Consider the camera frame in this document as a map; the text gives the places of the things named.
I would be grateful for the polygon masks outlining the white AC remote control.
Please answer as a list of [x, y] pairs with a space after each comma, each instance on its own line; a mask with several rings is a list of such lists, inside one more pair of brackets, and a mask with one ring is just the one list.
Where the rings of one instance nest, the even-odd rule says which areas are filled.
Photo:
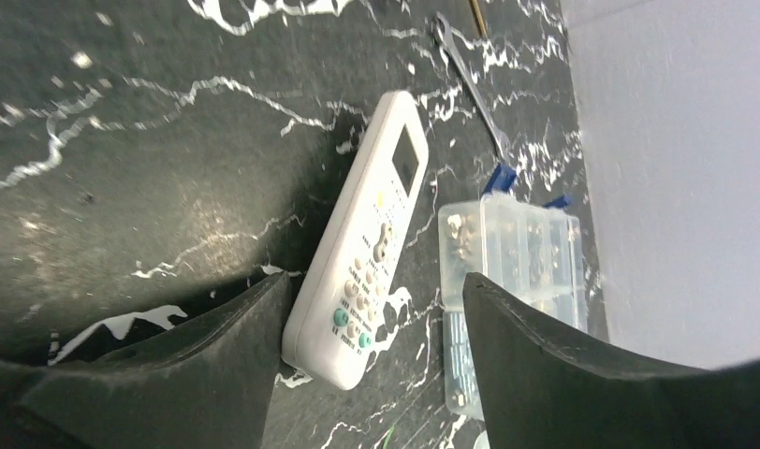
[[383, 94], [286, 321], [286, 364], [345, 391], [361, 381], [428, 161], [413, 96]]

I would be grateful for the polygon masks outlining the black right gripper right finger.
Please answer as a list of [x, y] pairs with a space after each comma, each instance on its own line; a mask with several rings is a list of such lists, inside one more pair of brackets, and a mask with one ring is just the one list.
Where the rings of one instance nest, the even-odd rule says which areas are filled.
[[484, 275], [462, 297], [493, 448], [760, 448], [760, 359], [698, 369], [598, 340]]

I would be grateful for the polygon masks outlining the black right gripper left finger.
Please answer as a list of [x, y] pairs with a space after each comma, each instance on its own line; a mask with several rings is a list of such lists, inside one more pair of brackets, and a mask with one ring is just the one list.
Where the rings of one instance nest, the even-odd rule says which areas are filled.
[[93, 362], [0, 359], [0, 448], [258, 448], [294, 295], [285, 272]]

